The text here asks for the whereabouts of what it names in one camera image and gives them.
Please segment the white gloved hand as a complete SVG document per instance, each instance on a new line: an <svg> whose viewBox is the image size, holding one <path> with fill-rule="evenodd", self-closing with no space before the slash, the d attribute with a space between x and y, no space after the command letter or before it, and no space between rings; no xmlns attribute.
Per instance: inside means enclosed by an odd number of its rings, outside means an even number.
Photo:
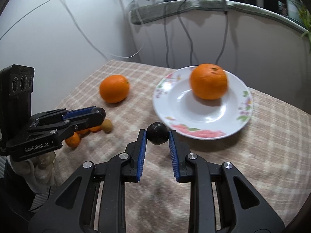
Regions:
<svg viewBox="0 0 311 233"><path fill-rule="evenodd" d="M14 173L24 178L32 192L44 194L48 187L55 186L53 173L55 158L56 153L51 151L21 162L15 162L10 156L8 162Z"/></svg>

